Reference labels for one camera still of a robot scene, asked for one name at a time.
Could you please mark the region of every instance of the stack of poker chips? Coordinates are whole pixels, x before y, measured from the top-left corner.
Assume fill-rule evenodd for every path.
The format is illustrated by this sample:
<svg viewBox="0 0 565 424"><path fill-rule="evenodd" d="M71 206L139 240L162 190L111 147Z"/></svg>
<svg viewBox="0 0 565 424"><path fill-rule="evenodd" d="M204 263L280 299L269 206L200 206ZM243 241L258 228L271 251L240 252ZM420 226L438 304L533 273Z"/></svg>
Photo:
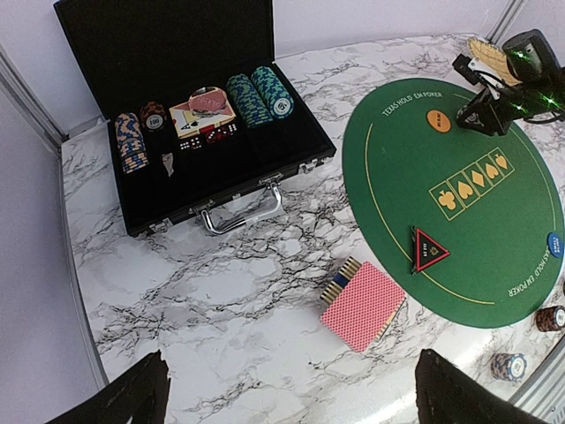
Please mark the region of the stack of poker chips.
<svg viewBox="0 0 565 424"><path fill-rule="evenodd" d="M265 103L246 75L243 73L234 75L228 79L226 88L248 128L256 128L273 122L273 117L265 107Z"/></svg>
<svg viewBox="0 0 565 424"><path fill-rule="evenodd" d="M565 328L565 307L546 307L536 312L539 331L559 331Z"/></svg>
<svg viewBox="0 0 565 424"><path fill-rule="evenodd" d="M491 372L497 380L517 382L526 374L526 359L521 353L497 353L491 361Z"/></svg>
<svg viewBox="0 0 565 424"><path fill-rule="evenodd" d="M165 127L167 114L162 104L149 102L139 111L141 125L150 132L160 131Z"/></svg>
<svg viewBox="0 0 565 424"><path fill-rule="evenodd" d="M149 164L138 117L122 113L116 118L117 149L122 158L122 170L130 174Z"/></svg>
<svg viewBox="0 0 565 424"><path fill-rule="evenodd" d="M351 281L351 279L357 274L361 268L361 263L357 261L353 256L347 258L347 261L343 264L341 268L335 274L333 280L326 290L320 295L320 299L326 302L328 305L334 303L334 300L342 294L345 286Z"/></svg>
<svg viewBox="0 0 565 424"><path fill-rule="evenodd" d="M257 68L251 76L251 81L273 117L283 119L292 113L294 100L271 68Z"/></svg>

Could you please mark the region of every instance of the orange circle label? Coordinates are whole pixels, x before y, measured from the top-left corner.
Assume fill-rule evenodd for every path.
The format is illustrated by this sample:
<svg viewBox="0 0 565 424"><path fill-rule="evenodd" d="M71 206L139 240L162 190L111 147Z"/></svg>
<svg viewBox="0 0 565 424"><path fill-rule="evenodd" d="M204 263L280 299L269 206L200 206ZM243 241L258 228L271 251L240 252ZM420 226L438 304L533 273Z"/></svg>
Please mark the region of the orange circle label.
<svg viewBox="0 0 565 424"><path fill-rule="evenodd" d="M439 133L447 133L451 129L451 121L449 121L445 113L439 110L430 110L427 112L427 122Z"/></svg>

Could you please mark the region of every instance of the case handle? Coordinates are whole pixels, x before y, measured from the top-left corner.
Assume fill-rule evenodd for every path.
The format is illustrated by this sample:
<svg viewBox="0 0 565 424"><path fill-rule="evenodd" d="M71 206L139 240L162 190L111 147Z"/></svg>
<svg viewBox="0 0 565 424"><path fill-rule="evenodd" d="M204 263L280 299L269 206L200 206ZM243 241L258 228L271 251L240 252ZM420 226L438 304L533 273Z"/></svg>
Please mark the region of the case handle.
<svg viewBox="0 0 565 424"><path fill-rule="evenodd" d="M283 210L283 197L279 191L279 183L276 181L268 182L267 191L271 192L273 197L275 197L275 205L272 208L255 212L249 216L236 216L219 227L216 227L212 222L209 210L207 208L203 208L200 211L200 217L202 218L204 226L215 236L221 236L222 234L226 234L227 232L235 230L236 228L242 227L248 223L257 223L258 221L267 219L279 210Z"/></svg>

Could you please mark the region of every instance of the white wall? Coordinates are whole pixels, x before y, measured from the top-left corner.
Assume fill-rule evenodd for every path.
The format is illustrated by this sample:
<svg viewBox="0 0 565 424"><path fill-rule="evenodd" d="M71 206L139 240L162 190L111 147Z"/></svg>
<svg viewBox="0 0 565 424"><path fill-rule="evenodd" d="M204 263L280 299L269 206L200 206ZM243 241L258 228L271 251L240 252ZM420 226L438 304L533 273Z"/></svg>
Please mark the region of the white wall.
<svg viewBox="0 0 565 424"><path fill-rule="evenodd" d="M513 35L536 28L544 33L561 66L565 66L564 18L565 2L563 0L543 0L543 2L527 0L499 44L502 45Z"/></svg>
<svg viewBox="0 0 565 424"><path fill-rule="evenodd" d="M486 36L508 0L274 0L277 56L411 35Z"/></svg>
<svg viewBox="0 0 565 424"><path fill-rule="evenodd" d="M2 423L46 422L99 388L69 277L60 167L0 92Z"/></svg>
<svg viewBox="0 0 565 424"><path fill-rule="evenodd" d="M277 56L399 36L486 35L508 2L273 1ZM97 117L100 111L64 38L53 3L53 0L2 0L0 44L49 113L69 131Z"/></svg>

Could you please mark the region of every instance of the oval poker mat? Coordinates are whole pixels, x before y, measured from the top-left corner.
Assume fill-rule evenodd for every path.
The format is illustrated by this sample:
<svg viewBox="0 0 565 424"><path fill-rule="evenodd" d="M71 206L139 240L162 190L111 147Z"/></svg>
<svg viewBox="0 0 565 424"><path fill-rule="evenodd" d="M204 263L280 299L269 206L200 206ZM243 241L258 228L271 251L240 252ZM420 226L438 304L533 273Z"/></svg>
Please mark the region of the oval poker mat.
<svg viewBox="0 0 565 424"><path fill-rule="evenodd" d="M535 312L553 289L561 259L547 237L562 237L563 214L546 164L516 124L504 137L457 126L473 96L434 79L372 91L347 125L343 175L388 273L436 314L496 328ZM414 227L450 255L413 275Z"/></svg>

